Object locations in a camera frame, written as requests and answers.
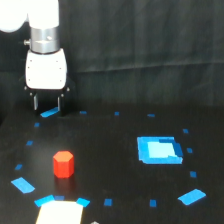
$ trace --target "black tabletop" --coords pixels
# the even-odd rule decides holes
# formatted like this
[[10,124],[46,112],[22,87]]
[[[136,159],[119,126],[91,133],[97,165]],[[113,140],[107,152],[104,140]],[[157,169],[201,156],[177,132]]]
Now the black tabletop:
[[[39,208],[34,201],[48,195],[89,200],[82,224],[223,223],[223,109],[113,105],[86,111],[42,118],[27,106],[14,107],[0,128],[0,223],[35,223]],[[139,161],[141,136],[173,136],[183,164]],[[68,179],[53,173],[53,156],[63,150],[75,157],[75,174]],[[17,164],[21,170],[15,170]],[[19,177],[35,190],[20,192],[11,183]],[[194,189],[206,197],[189,206],[178,200]],[[112,206],[104,206],[106,198]],[[151,199],[157,207],[149,206]]]

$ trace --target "blue square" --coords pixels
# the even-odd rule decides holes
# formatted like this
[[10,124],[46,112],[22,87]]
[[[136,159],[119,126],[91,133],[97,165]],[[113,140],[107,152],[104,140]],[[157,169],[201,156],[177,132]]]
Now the blue square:
[[40,127],[40,123],[35,123],[34,127],[35,127],[35,128]]
[[184,132],[184,134],[188,134],[189,133],[188,129],[183,129],[183,132]]
[[155,114],[148,114],[148,117],[155,117]]
[[156,207],[156,200],[150,200],[150,203],[149,203],[150,207]]
[[83,199],[83,198],[79,198],[77,201],[76,201],[77,204],[79,205],[82,205],[83,207],[86,207],[90,201],[86,200],[86,199]]
[[104,206],[112,206],[112,199],[105,199]]
[[[182,164],[183,158],[176,155],[174,137],[138,137],[139,160],[146,164]],[[178,155],[182,152],[179,146]]]
[[187,152],[188,152],[188,153],[193,153],[192,148],[187,148]]
[[86,111],[80,111],[79,113],[80,113],[80,114],[87,114]]
[[197,173],[195,171],[191,171],[190,172],[190,176],[193,177],[193,178],[196,178],[197,177]]
[[26,143],[26,145],[28,145],[28,146],[33,145],[33,141],[28,141],[28,142]]
[[15,168],[15,170],[20,170],[21,168],[22,168],[22,164],[18,164],[17,166],[16,166],[16,168]]

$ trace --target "black surface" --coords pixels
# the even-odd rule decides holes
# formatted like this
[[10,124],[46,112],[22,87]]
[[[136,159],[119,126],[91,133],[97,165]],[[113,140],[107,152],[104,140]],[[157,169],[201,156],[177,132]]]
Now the black surface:
[[[0,129],[0,223],[35,223],[39,209],[34,200],[50,194],[90,200],[82,224],[223,223],[223,109],[113,105],[87,111],[43,119],[28,106],[13,109]],[[156,117],[148,118],[149,113]],[[183,164],[143,164],[138,136],[174,136]],[[32,146],[26,146],[28,140]],[[75,175],[68,180],[53,175],[52,157],[60,150],[75,156]],[[18,163],[23,167],[15,171]],[[190,178],[190,171],[197,172],[197,179]],[[15,188],[11,181],[19,177],[35,191],[24,195]],[[195,188],[207,197],[190,206],[177,200]],[[105,198],[113,199],[112,207],[104,207]],[[157,208],[149,207],[150,199],[157,200]]]

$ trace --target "red hexagonal block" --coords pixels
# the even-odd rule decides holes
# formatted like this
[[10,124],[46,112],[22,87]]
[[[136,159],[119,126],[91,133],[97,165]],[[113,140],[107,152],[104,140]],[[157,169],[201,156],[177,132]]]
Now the red hexagonal block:
[[74,156],[68,151],[59,151],[54,157],[54,174],[58,178],[68,178],[75,170]]

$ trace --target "blue tape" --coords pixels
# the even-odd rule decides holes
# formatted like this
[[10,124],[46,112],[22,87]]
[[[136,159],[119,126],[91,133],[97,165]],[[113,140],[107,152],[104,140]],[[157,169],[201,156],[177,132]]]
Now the blue tape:
[[155,208],[156,207],[156,200],[150,200],[149,206]]
[[34,124],[34,127],[35,127],[35,128],[40,127],[40,123],[35,123],[35,124]]
[[54,196],[54,199],[56,201],[64,201],[65,200],[65,196]]
[[173,143],[173,148],[175,151],[175,155],[183,157],[183,152],[179,143]]
[[192,148],[187,148],[187,152],[188,152],[188,153],[193,153]]
[[33,145],[33,141],[28,141],[28,142],[26,143],[26,145],[28,145],[28,146]]
[[148,114],[148,117],[155,117],[155,114]]
[[183,129],[183,132],[184,132],[184,134],[188,134],[189,133],[188,129]]
[[201,198],[204,198],[206,194],[198,189],[195,189],[183,196],[179,197],[178,200],[182,201],[185,205],[190,205]]
[[86,111],[80,111],[79,113],[80,113],[80,114],[87,114]]
[[193,178],[197,177],[197,173],[195,171],[190,171],[190,176]]
[[104,206],[112,206],[112,199],[105,199]]
[[174,139],[159,139],[160,143],[176,143]]
[[38,200],[34,201],[34,203],[36,204],[37,207],[41,207],[43,204],[50,202],[50,201],[54,201],[53,195],[49,195],[47,197],[38,199]]
[[35,188],[22,177],[11,181],[11,183],[16,186],[20,191],[22,191],[23,194],[30,193],[35,190]]
[[76,201],[77,204],[79,205],[82,205],[83,207],[86,207],[90,201],[86,200],[86,199],[83,199],[83,198],[79,198],[77,201]]
[[16,166],[16,168],[15,168],[15,170],[20,170],[21,168],[22,168],[22,164],[18,164],[17,166]]
[[56,114],[58,111],[59,111],[58,107],[55,107],[55,108],[53,108],[53,109],[51,109],[49,111],[46,111],[46,112],[42,113],[41,116],[44,117],[44,118],[45,117],[49,117],[49,116],[51,116],[53,114]]

